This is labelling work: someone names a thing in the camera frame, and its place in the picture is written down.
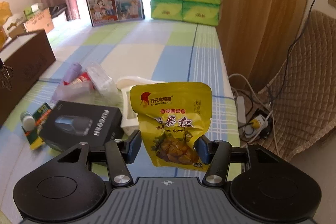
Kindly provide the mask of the black shaver box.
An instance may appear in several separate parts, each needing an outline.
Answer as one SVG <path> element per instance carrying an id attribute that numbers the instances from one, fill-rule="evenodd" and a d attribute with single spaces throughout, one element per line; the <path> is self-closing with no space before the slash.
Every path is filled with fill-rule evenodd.
<path id="1" fill-rule="evenodd" d="M 99 147 L 123 137 L 121 120 L 122 114 L 117 107 L 58 101 L 39 136 L 58 151 L 65 151 L 80 142 Z"/>

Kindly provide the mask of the yellow chestnut snack pouch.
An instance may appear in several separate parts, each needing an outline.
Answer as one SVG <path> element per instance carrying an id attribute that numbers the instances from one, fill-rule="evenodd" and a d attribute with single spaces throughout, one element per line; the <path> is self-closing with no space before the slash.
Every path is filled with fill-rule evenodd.
<path id="1" fill-rule="evenodd" d="M 130 90 L 130 104 L 154 166 L 207 170 L 194 147 L 211 124 L 212 91 L 207 84 L 136 85 Z"/>

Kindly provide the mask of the clear plastic packet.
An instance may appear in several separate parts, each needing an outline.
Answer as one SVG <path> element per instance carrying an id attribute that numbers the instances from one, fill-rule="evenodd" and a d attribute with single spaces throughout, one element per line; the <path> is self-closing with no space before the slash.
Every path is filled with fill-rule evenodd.
<path id="1" fill-rule="evenodd" d="M 98 63 L 91 63 L 86 68 L 86 73 L 91 79 L 100 96 L 109 104 L 121 103 L 121 96 L 113 79 L 104 71 Z"/>

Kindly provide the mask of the green medicine box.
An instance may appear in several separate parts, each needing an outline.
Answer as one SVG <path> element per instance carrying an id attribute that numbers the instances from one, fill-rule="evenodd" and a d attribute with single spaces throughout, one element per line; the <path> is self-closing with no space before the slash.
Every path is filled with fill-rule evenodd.
<path id="1" fill-rule="evenodd" d="M 35 128 L 32 131 L 25 131 L 22 128 L 29 143 L 30 150 L 36 150 L 44 144 L 43 139 L 39 135 L 51 110 L 52 108 L 47 103 L 42 104 L 37 111 L 32 114 L 35 119 Z"/>

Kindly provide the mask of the purple tube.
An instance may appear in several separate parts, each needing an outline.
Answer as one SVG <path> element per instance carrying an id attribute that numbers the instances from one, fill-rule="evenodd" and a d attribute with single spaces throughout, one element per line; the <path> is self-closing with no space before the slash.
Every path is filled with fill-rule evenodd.
<path id="1" fill-rule="evenodd" d="M 69 85 L 74 79 L 76 79 L 80 75 L 81 69 L 82 66 L 79 63 L 71 64 L 62 79 L 63 85 Z"/>

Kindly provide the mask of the white power strip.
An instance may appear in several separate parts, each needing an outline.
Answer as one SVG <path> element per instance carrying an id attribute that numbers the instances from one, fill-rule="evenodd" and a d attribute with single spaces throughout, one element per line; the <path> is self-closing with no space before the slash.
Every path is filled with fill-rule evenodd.
<path id="1" fill-rule="evenodd" d="M 238 126 L 242 126 L 246 123 L 245 102 L 243 96 L 236 97 L 236 109 L 237 109 Z"/>

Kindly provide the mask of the red white tube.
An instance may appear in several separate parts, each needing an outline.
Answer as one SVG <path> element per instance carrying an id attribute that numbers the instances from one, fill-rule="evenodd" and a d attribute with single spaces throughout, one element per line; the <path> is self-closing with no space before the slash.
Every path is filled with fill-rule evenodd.
<path id="1" fill-rule="evenodd" d="M 76 83 L 83 83 L 86 81 L 91 81 L 88 73 L 84 72 L 82 74 L 80 74 L 78 77 L 76 77 L 72 82 L 68 83 L 68 82 L 63 82 L 63 85 L 69 85 L 69 84 L 76 84 Z"/>

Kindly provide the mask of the small white bottle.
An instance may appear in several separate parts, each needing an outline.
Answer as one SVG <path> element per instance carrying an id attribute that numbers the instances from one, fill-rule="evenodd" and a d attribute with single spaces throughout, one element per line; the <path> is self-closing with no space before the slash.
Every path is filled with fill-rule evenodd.
<path id="1" fill-rule="evenodd" d="M 32 131 L 35 128 L 35 119 L 31 113 L 27 111 L 22 112 L 19 119 L 25 131 Z"/>

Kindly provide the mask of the quilted brown chair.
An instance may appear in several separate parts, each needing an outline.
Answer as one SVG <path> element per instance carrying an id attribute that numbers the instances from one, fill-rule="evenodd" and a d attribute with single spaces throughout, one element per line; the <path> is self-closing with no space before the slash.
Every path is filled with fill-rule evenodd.
<path id="1" fill-rule="evenodd" d="M 313 10 L 289 61 L 260 92 L 280 93 L 276 133 L 259 144 L 286 160 L 335 130 L 335 19 Z"/>

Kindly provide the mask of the brown storage box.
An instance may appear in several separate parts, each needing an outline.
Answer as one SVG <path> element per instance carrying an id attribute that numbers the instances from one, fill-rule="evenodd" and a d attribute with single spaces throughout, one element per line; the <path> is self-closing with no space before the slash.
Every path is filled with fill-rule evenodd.
<path id="1" fill-rule="evenodd" d="M 1 48 L 1 124 L 55 61 L 45 30 L 20 34 Z"/>

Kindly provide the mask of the cardboard box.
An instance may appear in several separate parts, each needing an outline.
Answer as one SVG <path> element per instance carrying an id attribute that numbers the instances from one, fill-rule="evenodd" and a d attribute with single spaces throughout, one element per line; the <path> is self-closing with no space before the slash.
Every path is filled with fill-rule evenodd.
<path id="1" fill-rule="evenodd" d="M 50 9 L 46 8 L 42 11 L 36 12 L 30 19 L 22 23 L 17 23 L 17 26 L 9 32 L 9 37 L 14 38 L 25 32 L 33 32 L 37 30 L 45 30 L 48 34 L 54 29 Z"/>

